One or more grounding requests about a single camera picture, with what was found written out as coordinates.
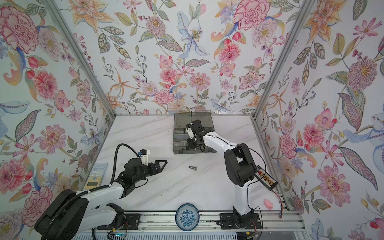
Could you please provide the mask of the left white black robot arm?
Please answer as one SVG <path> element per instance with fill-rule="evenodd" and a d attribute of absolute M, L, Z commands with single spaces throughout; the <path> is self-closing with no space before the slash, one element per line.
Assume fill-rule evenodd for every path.
<path fill-rule="evenodd" d="M 115 201 L 128 196 L 141 180 L 161 173 L 167 163 L 156 160 L 144 165 L 139 158 L 130 159 L 112 183 L 78 193 L 64 190 L 40 216 L 34 229 L 43 240 L 71 240 L 76 234 L 100 226 L 118 229 L 127 218 Z"/>

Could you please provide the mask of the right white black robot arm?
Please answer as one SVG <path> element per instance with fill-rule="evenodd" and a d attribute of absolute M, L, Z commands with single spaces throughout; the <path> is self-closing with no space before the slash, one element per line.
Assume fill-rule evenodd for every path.
<path fill-rule="evenodd" d="M 216 132 L 204 128 L 199 120 L 187 124 L 186 132 L 189 148 L 209 147 L 223 153 L 227 175 L 235 186 L 234 219 L 237 225 L 249 222 L 254 211 L 248 204 L 247 184 L 255 179 L 257 166 L 248 146 L 225 140 Z"/>

